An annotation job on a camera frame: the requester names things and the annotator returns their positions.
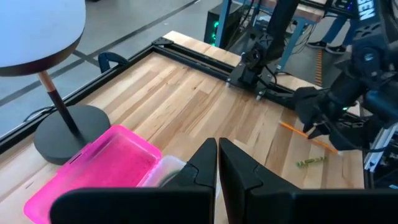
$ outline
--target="white round tabletop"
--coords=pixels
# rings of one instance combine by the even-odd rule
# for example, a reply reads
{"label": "white round tabletop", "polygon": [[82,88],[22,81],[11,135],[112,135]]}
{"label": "white round tabletop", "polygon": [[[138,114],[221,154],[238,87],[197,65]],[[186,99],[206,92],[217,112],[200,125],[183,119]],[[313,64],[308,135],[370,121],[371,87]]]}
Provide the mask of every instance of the white round tabletop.
{"label": "white round tabletop", "polygon": [[[0,1],[0,76],[5,71],[18,75],[22,71],[10,68],[45,58],[51,67],[60,63],[76,48],[85,19],[85,0]],[[62,57],[48,60],[60,52]]]}

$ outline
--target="green object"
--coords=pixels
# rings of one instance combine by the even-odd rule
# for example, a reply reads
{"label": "green object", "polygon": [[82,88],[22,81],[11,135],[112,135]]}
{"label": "green object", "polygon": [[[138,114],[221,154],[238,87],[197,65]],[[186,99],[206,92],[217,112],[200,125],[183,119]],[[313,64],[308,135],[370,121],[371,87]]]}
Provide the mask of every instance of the green object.
{"label": "green object", "polygon": [[308,166],[309,164],[313,164],[313,163],[316,163],[316,162],[322,162],[322,161],[325,161],[325,160],[326,160],[326,157],[323,157],[323,156],[318,157],[318,158],[314,158],[314,159],[306,159],[304,161],[296,162],[296,166],[297,167]]}

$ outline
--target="metal stand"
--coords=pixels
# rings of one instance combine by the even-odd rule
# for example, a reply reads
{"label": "metal stand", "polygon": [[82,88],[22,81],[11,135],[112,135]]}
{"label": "metal stand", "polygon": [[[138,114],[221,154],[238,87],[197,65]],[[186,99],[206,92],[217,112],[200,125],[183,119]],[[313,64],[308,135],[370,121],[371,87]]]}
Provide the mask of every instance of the metal stand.
{"label": "metal stand", "polygon": [[47,72],[40,72],[39,79],[57,111],[39,124],[34,144],[45,160],[62,165],[111,125],[105,112],[94,106],[67,108]]}
{"label": "metal stand", "polygon": [[[371,144],[371,149],[381,149],[386,147],[390,140],[392,139],[396,129],[398,128],[398,123],[391,126],[389,129],[381,129],[379,134],[377,134],[374,142]],[[381,160],[383,152],[368,153],[364,162],[364,169],[370,172],[374,172],[377,164]]]}

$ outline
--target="floor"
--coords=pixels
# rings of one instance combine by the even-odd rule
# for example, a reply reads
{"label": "floor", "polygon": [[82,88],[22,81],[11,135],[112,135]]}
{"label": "floor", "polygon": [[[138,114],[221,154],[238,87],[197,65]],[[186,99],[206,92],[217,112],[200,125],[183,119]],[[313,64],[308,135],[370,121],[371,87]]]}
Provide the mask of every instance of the floor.
{"label": "floor", "polygon": [[[156,38],[176,30],[203,40],[207,11],[221,0],[100,0],[86,2],[86,27],[74,54],[51,68],[53,78],[62,97],[65,97],[100,75],[96,57],[104,51],[130,57]],[[317,26],[310,40],[320,39],[332,18]],[[348,26],[335,42],[342,42]],[[313,82],[316,52],[305,48],[293,55],[285,68],[287,72]],[[330,83],[338,70],[331,65],[338,57],[325,53],[324,83]],[[0,77],[0,136],[20,125],[31,112],[51,105],[35,75]]]}

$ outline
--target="wooden table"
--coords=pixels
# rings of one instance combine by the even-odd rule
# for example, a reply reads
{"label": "wooden table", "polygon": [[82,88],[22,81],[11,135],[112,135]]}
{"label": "wooden table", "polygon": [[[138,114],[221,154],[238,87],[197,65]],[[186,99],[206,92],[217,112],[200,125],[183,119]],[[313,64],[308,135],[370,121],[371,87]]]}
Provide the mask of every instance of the wooden table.
{"label": "wooden table", "polygon": [[[237,55],[185,35],[166,38],[231,65]],[[278,83],[296,89],[311,86],[291,76]],[[121,124],[148,139],[164,154],[187,161],[208,137],[227,137],[255,160],[300,188],[363,188],[363,161],[359,151],[332,154],[283,128],[296,128],[295,113],[161,55],[152,54],[96,90],[81,103],[105,110],[113,124]],[[0,223],[30,223],[25,202],[50,180],[56,169],[35,150],[29,136],[0,155]],[[299,169],[297,161],[328,156],[324,163]],[[226,223],[222,194],[217,223]]]}

